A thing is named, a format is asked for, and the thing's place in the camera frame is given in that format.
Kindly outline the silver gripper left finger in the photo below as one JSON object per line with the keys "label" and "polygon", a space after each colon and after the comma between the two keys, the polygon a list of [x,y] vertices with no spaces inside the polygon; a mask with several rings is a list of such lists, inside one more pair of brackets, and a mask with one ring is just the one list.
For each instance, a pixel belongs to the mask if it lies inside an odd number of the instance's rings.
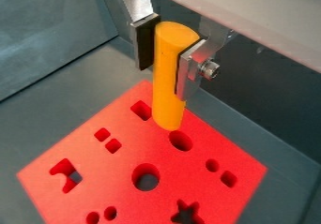
{"label": "silver gripper left finger", "polygon": [[135,63],[140,70],[152,65],[154,29],[160,16],[154,12],[151,0],[122,0],[130,24],[130,39],[134,46]]}

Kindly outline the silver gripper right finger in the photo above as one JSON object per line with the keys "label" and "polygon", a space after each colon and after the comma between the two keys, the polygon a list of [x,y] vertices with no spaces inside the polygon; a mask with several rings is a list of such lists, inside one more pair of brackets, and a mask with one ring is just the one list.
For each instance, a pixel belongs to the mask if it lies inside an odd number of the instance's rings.
{"label": "silver gripper right finger", "polygon": [[181,100],[191,97],[203,79],[211,81],[215,78],[219,65],[214,56],[237,36],[233,29],[206,17],[201,17],[199,34],[199,40],[178,57],[174,93]]}

